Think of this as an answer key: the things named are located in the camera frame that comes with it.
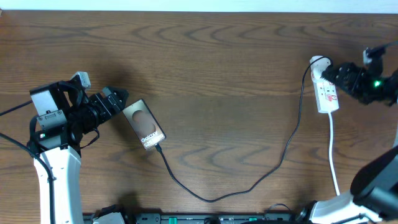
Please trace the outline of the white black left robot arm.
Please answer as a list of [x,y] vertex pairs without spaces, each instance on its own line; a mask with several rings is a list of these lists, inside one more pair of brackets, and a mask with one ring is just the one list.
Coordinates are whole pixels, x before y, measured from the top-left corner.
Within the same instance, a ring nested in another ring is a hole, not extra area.
[[106,86],[87,96],[79,81],[59,81],[30,91],[37,116],[29,148],[40,186],[42,223],[83,223],[81,140],[126,107],[127,90]]

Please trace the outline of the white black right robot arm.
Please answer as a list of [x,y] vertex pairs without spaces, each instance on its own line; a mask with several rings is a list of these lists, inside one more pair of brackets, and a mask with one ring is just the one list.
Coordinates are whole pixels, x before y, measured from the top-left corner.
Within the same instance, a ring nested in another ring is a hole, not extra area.
[[[382,77],[372,67],[354,63],[327,66],[320,78],[334,84],[359,102],[397,103],[397,72]],[[378,223],[397,219],[397,147],[364,166],[355,175],[350,190],[314,203],[307,215],[312,223]]]

